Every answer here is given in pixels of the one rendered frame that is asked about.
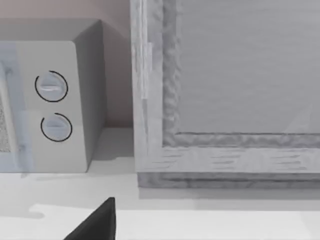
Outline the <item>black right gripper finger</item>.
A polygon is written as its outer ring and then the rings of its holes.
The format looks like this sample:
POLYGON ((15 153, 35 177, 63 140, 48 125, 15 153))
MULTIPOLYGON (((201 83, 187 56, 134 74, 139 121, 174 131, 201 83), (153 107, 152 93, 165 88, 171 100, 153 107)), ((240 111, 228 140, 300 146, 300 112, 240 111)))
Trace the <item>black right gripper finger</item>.
POLYGON ((63 240, 116 240, 116 199, 109 197, 63 240))

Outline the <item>round microwave knob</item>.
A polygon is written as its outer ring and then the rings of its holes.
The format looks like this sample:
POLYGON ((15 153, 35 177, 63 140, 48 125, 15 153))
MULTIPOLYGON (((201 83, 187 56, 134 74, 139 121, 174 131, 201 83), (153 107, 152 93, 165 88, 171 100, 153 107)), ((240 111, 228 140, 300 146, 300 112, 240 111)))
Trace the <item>round microwave knob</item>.
POLYGON ((48 140, 56 143, 68 140, 73 133, 71 121, 58 112, 43 117, 40 122, 40 129, 48 140))
POLYGON ((64 76, 53 70, 38 75, 34 81, 34 88, 38 96, 49 103, 62 101, 69 90, 64 76))

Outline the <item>pale microwave oven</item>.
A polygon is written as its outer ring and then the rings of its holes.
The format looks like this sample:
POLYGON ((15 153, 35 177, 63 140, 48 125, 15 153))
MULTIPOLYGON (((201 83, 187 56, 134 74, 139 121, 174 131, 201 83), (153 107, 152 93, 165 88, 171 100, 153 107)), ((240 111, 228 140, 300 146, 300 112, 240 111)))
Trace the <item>pale microwave oven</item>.
POLYGON ((29 173, 84 173, 106 120, 103 26, 90 18, 0 18, 0 41, 14 42, 24 87, 33 170, 29 173), (66 97, 47 102, 35 79, 48 71, 64 76, 66 97), (72 134, 63 142, 47 139, 41 120, 66 116, 72 134))

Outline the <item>microwave oven door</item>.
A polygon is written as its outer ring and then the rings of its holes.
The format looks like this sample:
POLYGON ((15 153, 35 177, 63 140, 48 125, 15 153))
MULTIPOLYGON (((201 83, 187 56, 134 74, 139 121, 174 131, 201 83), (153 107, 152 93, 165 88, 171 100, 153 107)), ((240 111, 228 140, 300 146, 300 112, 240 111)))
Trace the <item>microwave oven door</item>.
POLYGON ((31 134, 17 45, 0 41, 0 173, 33 170, 31 134))

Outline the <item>grey wooden cabinet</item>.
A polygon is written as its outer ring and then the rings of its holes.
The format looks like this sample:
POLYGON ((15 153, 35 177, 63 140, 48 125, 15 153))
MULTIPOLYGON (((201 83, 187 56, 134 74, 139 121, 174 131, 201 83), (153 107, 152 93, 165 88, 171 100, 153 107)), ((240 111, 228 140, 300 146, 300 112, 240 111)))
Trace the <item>grey wooden cabinet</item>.
POLYGON ((141 188, 320 189, 320 0, 130 0, 141 188))

